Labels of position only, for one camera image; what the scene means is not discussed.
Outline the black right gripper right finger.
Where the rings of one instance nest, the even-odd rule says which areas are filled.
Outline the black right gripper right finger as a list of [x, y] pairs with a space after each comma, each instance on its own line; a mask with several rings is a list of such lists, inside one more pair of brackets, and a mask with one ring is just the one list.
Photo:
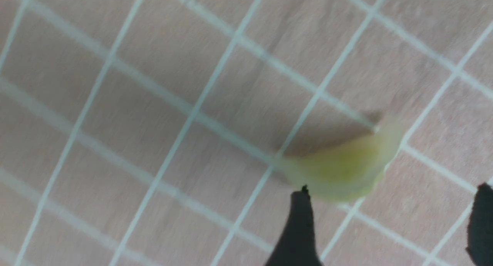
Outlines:
[[493, 265], [493, 189], [484, 182], [474, 196], [466, 252], [476, 266]]

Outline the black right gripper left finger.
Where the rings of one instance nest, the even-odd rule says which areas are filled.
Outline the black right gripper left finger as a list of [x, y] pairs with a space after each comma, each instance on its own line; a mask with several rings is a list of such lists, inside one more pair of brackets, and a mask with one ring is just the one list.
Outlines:
[[285, 227], [266, 266], [322, 266], [316, 249], [315, 220], [307, 185], [290, 195]]

